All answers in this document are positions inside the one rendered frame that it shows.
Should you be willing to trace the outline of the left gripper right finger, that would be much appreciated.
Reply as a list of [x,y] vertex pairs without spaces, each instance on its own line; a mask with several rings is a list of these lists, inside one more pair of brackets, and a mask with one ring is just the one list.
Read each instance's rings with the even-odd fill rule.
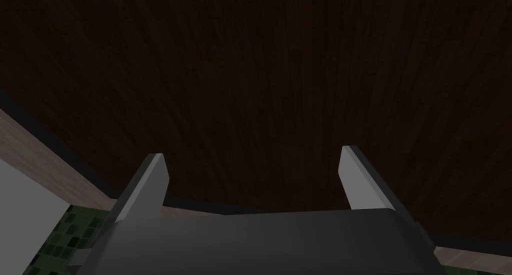
[[351,210],[392,209],[405,215],[400,200],[358,147],[342,147],[338,176]]

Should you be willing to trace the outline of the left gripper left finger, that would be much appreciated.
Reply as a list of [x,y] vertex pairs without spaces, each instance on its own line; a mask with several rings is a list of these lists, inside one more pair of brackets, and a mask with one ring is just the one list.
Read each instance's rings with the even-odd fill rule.
[[147,155],[114,205],[113,221],[161,217],[169,181],[164,155]]

